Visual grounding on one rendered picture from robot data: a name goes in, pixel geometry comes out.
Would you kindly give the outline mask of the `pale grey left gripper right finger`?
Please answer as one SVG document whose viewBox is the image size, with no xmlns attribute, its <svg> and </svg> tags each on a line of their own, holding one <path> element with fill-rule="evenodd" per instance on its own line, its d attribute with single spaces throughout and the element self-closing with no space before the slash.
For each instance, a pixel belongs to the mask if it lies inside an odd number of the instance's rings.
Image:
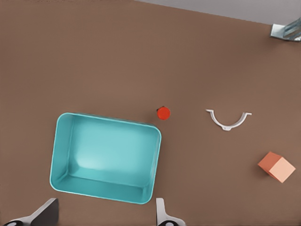
<svg viewBox="0 0 301 226">
<path fill-rule="evenodd" d="M 156 224 L 157 226 L 185 226 L 185 222 L 166 213 L 163 198 L 156 198 Z"/>
</svg>

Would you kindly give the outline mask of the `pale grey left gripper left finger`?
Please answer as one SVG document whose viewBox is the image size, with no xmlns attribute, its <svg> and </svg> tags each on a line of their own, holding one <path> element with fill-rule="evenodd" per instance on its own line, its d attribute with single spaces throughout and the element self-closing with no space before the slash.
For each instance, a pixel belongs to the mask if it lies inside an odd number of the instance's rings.
<svg viewBox="0 0 301 226">
<path fill-rule="evenodd" d="M 31 215 L 13 219 L 3 226 L 57 226 L 59 220 L 59 200 L 50 198 Z"/>
</svg>

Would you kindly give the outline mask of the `blue storage box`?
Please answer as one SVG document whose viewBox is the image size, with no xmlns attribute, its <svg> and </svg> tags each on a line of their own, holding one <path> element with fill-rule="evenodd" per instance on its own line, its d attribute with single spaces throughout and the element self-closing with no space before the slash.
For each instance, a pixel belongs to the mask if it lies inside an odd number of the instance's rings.
<svg viewBox="0 0 301 226">
<path fill-rule="evenodd" d="M 70 194 L 146 204 L 161 140 L 153 124 L 63 113 L 56 121 L 50 185 Z"/>
</svg>

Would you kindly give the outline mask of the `red button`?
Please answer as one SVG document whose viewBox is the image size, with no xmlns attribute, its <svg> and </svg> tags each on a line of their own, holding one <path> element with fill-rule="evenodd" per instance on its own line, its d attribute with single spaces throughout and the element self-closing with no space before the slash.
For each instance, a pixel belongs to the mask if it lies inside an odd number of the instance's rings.
<svg viewBox="0 0 301 226">
<path fill-rule="evenodd" d="M 157 109 L 157 117 L 161 120 L 169 119 L 171 111 L 168 107 L 162 106 Z"/>
</svg>

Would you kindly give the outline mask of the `orange cube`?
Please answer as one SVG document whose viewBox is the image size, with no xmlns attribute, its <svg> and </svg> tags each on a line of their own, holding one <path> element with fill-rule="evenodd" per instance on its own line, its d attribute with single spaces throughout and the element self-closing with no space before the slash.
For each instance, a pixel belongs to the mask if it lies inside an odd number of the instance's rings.
<svg viewBox="0 0 301 226">
<path fill-rule="evenodd" d="M 296 171 L 283 156 L 273 152 L 268 152 L 257 165 L 280 183 L 284 183 Z"/>
</svg>

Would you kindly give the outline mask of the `white curved bracket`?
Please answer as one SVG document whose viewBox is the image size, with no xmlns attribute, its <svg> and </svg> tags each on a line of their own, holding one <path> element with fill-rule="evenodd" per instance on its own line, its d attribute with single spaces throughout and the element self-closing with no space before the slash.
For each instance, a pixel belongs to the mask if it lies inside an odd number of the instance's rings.
<svg viewBox="0 0 301 226">
<path fill-rule="evenodd" d="M 224 131 L 231 131 L 233 128 L 239 127 L 246 120 L 246 118 L 248 116 L 252 115 L 252 113 L 243 112 L 242 115 L 241 115 L 241 117 L 239 118 L 239 120 L 237 122 L 235 122 L 234 124 L 231 124 L 231 125 L 224 125 L 224 124 L 220 123 L 217 120 L 217 118 L 215 116 L 215 113 L 214 113 L 214 110 L 212 110 L 212 109 L 205 109 L 205 111 L 208 112 L 208 113 L 210 113 L 210 116 L 211 116 L 213 122 L 217 126 L 221 127 L 221 129 L 224 130 Z"/>
</svg>

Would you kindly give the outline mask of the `silver frame post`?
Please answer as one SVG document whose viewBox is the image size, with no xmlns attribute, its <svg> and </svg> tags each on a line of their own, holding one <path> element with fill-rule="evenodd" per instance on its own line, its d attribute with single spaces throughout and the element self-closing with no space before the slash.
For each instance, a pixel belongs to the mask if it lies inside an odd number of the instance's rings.
<svg viewBox="0 0 301 226">
<path fill-rule="evenodd" d="M 273 24 L 271 26 L 270 37 L 301 42 L 301 17 L 288 25 Z"/>
</svg>

